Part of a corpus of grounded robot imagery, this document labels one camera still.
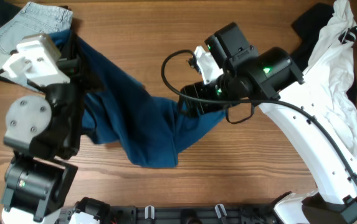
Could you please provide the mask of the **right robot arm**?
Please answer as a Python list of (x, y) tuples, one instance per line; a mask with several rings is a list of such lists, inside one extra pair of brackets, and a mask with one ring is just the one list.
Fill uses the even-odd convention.
[(286, 51), (263, 54), (231, 23), (191, 52), (189, 64), (203, 77), (179, 91), (184, 114), (200, 116), (241, 103), (259, 107), (284, 133), (311, 172), (317, 188), (289, 192), (270, 206), (279, 223), (357, 221), (357, 160), (324, 115), (326, 97), (317, 78), (305, 76)]

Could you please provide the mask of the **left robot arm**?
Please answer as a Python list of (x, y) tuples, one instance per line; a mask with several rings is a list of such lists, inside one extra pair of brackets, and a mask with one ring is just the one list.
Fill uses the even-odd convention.
[(14, 153), (5, 173), (4, 223), (54, 223), (77, 173), (85, 95), (103, 88), (75, 33), (58, 48), (47, 34), (24, 37), (3, 65), (38, 95), (16, 100), (6, 115), (4, 144)]

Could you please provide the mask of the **dark blue shirt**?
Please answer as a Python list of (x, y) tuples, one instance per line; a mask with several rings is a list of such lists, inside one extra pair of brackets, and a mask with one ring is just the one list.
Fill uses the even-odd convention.
[(119, 141), (134, 165), (172, 168), (178, 155), (216, 126), (225, 112), (189, 118), (170, 99), (151, 96), (143, 85), (78, 39), (92, 72), (105, 89), (85, 95), (82, 127), (95, 144)]

